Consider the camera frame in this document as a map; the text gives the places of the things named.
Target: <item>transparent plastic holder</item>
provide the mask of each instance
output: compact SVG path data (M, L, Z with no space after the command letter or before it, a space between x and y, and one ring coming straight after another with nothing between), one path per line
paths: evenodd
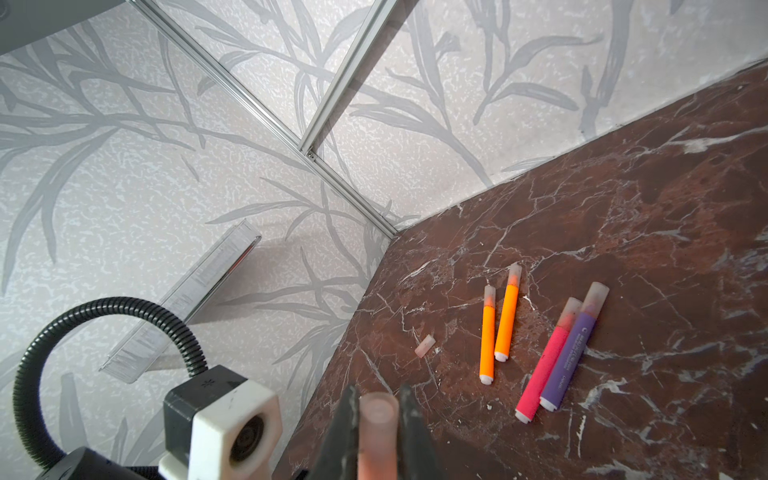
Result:
M232 226L159 304L175 313L185 324L189 323L260 240L261 236L247 220ZM170 339L165 333L142 320L109 352L99 371L133 383L169 345Z

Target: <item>marble surface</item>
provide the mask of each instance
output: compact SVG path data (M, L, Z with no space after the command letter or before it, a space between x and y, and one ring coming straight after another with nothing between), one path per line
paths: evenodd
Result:
M348 383L414 386L448 478L765 478L767 104L762 65L400 234L274 478L313 464ZM483 286L515 261L511 358L484 386ZM520 423L558 314L595 280L611 293L562 407Z

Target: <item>wallpaper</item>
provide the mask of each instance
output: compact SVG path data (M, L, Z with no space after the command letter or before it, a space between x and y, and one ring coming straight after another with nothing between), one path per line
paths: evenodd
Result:
M0 458L32 478L11 411L15 367L59 313L103 296L158 301L233 223L259 246L196 317L210 365L276 391L279 457L383 251L385 237L130 5L0 57ZM41 397L64 450L156 464L162 399L186 379L166 352L125 385L98 372L135 324L68 336Z
M404 0L320 156L403 228L764 58L766 25L761 0Z
M372 0L158 0L301 137ZM213 82L203 80L198 93Z

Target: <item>highlighter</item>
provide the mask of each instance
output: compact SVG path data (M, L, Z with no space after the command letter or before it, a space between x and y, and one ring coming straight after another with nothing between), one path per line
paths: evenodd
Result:
M580 309L581 301L574 297L569 298L565 303L565 308L563 313L560 314L558 324L554 328L552 336L549 337L547 346L538 360L531 379L528 380L528 384L525 386L525 391L523 396L520 397L518 406L515 407L515 416L521 422L530 422L533 419L533 415L536 414L541 391L544 390L544 385L552 373L554 363L558 361L560 351L563 350L565 340L568 338L568 333L571 331Z
M600 310L605 303L605 297L608 296L608 290L607 286L598 282L593 282L589 287L587 296L584 298L584 304L581 305L581 312L576 317L571 333L565 340L563 351L560 352L558 361L552 369L552 374L547 380L547 385L541 392L541 406L550 412L558 409L563 401L565 390L568 388L578 360L587 346L587 340L592 334L594 323L598 321L598 315L600 315Z
M496 327L496 288L485 286L485 302L482 307L482 337L480 342L480 381L483 385L493 382L493 334Z
M499 362L506 362L509 358L509 346L512 343L512 327L515 324L515 309L518 305L518 291L520 289L520 275L523 267L519 263L509 266L507 278L507 290L504 294L504 306L502 307L502 319L498 324L496 336L496 348L493 355Z

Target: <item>highlighter end cap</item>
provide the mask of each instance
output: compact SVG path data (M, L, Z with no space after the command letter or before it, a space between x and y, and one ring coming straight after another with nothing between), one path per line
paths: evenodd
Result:
M515 417L523 423L530 423L531 419L520 413L519 410L515 410Z
M554 406L554 403L550 402L546 398L538 397L538 399L539 399L539 404L544 408L546 408L548 411L554 412L555 410L558 409L558 407Z

